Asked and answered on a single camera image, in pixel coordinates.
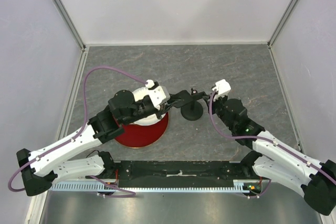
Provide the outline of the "black phone stand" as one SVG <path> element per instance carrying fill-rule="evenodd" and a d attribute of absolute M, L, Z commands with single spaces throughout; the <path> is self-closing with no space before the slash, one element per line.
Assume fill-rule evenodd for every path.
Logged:
<path fill-rule="evenodd" d="M 198 92 L 191 88 L 191 95 L 194 98 L 194 102 L 181 107 L 181 115 L 184 119 L 188 121 L 197 121 L 202 117 L 204 109 L 199 100 L 202 100 L 200 94 L 203 92 L 206 93 L 205 91 Z"/>

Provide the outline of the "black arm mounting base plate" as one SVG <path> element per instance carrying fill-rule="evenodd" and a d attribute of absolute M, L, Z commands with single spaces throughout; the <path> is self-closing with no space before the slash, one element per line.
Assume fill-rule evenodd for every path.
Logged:
<path fill-rule="evenodd" d="M 260 177 L 245 163 L 229 161 L 120 161 L 98 176 L 125 187 L 231 186 Z"/>

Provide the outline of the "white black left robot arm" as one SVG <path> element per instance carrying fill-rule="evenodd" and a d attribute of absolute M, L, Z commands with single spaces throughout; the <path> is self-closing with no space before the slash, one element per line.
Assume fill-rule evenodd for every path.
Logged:
<path fill-rule="evenodd" d="M 140 147 L 153 143 L 167 128 L 168 111 L 183 108 L 192 101 L 188 91 L 170 94 L 158 83 L 134 91 L 118 91 L 102 111 L 86 118 L 84 125 L 73 133 L 39 150 L 24 148 L 16 153 L 24 184 L 22 190 L 27 196 L 36 196 L 58 182 L 75 177 L 111 178 L 115 165 L 108 152 L 92 158 L 72 158 L 110 140 L 140 141 Z"/>

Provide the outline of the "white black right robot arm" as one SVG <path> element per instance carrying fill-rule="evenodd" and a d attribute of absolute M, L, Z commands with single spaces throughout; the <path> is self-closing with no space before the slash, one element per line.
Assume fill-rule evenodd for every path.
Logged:
<path fill-rule="evenodd" d="M 216 91 L 204 100 L 210 117 L 216 115 L 230 130 L 223 137 L 252 150 L 255 158 L 241 164 L 240 172 L 248 179 L 256 175 L 273 180 L 302 196 L 316 212 L 328 216 L 335 208 L 335 162 L 314 159 L 274 137 L 251 120 L 239 99 L 215 98 Z"/>

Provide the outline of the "black smartphone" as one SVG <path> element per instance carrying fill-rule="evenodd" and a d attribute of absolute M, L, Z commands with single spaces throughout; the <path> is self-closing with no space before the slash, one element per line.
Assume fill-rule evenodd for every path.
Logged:
<path fill-rule="evenodd" d="M 170 98 L 166 102 L 165 108 L 181 108 L 192 102 L 194 102 L 193 96 L 187 90 L 182 90 L 176 94 L 170 94 Z"/>

